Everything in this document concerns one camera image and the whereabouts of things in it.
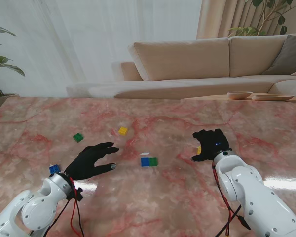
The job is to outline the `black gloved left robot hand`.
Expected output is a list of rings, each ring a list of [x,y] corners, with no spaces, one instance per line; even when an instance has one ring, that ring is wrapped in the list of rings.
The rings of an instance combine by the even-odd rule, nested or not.
[[[86,180],[107,173],[116,168],[115,163],[95,166],[95,163],[105,155],[119,151],[112,142],[100,143],[84,148],[75,160],[65,169],[64,173],[74,181]]]

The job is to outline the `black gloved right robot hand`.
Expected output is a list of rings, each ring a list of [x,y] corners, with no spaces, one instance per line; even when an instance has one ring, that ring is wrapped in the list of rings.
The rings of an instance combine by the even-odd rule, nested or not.
[[[201,146],[201,153],[191,158],[193,162],[213,161],[219,153],[231,150],[226,136],[220,129],[203,129],[193,133],[193,138],[197,139]]]

